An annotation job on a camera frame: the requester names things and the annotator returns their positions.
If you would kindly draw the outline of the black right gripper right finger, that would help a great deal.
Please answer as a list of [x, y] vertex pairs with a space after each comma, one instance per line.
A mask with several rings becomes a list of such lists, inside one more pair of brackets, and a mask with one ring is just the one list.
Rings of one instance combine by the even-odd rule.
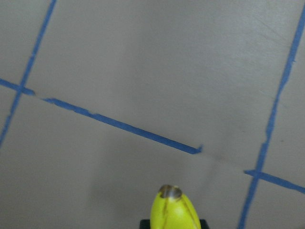
[[207, 221], [205, 219], [200, 219], [201, 229], [210, 229]]

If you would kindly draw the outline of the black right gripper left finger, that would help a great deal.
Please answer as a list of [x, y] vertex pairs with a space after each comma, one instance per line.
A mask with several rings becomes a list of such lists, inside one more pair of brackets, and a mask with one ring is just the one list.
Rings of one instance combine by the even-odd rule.
[[151, 229], [149, 219], [141, 219], [139, 222], [139, 229]]

